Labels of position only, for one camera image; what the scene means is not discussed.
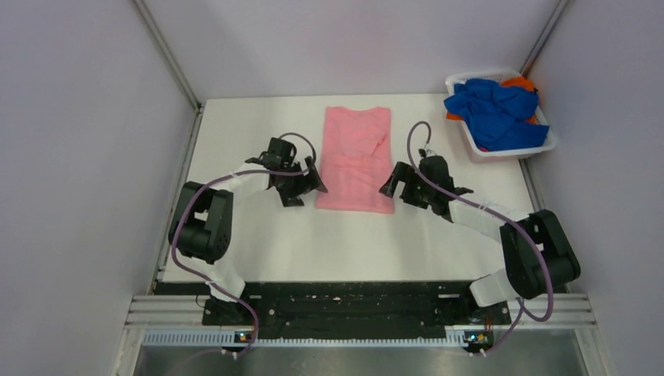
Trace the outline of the pink t shirt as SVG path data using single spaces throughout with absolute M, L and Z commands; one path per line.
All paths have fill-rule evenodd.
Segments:
M 391 198 L 379 189 L 391 176 L 391 120 L 387 107 L 328 107 L 319 173 L 327 188 L 315 206 L 323 210 L 392 214 Z

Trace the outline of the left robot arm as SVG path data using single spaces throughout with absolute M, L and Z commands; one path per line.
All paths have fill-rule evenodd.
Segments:
M 298 149 L 287 137 L 271 138 L 259 156 L 222 177 L 185 182 L 175 206 L 168 231 L 171 260 L 205 281 L 212 298 L 222 301 L 222 315 L 233 324 L 251 314 L 251 303 L 241 296 L 246 282 L 226 255 L 234 208 L 271 189 L 285 208 L 303 206 L 307 193 L 327 191 L 316 169 L 317 152 L 299 161 Z

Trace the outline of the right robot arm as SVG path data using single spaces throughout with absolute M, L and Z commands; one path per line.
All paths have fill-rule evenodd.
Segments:
M 321 172 L 307 158 L 282 164 L 269 179 L 283 206 L 303 204 L 301 196 L 318 192 L 316 207 L 326 210 L 394 212 L 392 198 L 399 183 L 400 199 L 416 208 L 430 209 L 446 221 L 475 230 L 500 243 L 505 267 L 470 284 L 469 295 L 459 301 L 460 315 L 479 323 L 491 305 L 511 298 L 553 298 L 553 289 L 580 275 L 580 266 L 558 218 L 552 211 L 530 214 L 508 211 L 482 201 L 465 187 L 456 187 L 446 160 L 422 151 L 418 166 L 399 162 L 390 167 L 375 157 L 333 156 Z

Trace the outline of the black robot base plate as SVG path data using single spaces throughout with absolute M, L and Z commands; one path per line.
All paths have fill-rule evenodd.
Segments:
M 467 281 L 286 283 L 250 282 L 248 304 L 209 298 L 205 326 L 258 321 L 258 338 L 378 340 L 442 339 L 454 325 L 508 325 L 507 303 L 479 308 Z

